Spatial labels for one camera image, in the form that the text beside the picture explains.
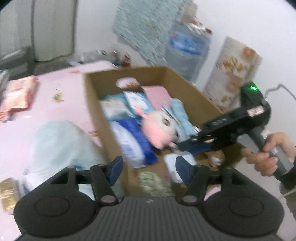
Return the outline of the person's right hand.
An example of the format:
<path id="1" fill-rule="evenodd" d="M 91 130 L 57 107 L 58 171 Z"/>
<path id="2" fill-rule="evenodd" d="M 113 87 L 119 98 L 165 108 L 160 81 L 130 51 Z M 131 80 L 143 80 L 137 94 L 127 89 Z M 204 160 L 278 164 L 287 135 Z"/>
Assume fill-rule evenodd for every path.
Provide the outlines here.
<path id="1" fill-rule="evenodd" d="M 278 169 L 278 159 L 271 157 L 269 153 L 276 146 L 280 146 L 289 161 L 294 162 L 295 145 L 288 135 L 283 132 L 270 135 L 265 142 L 262 152 L 252 153 L 248 148 L 243 148 L 241 154 L 246 158 L 248 164 L 254 164 L 255 170 L 260 172 L 262 176 L 272 176 Z"/>

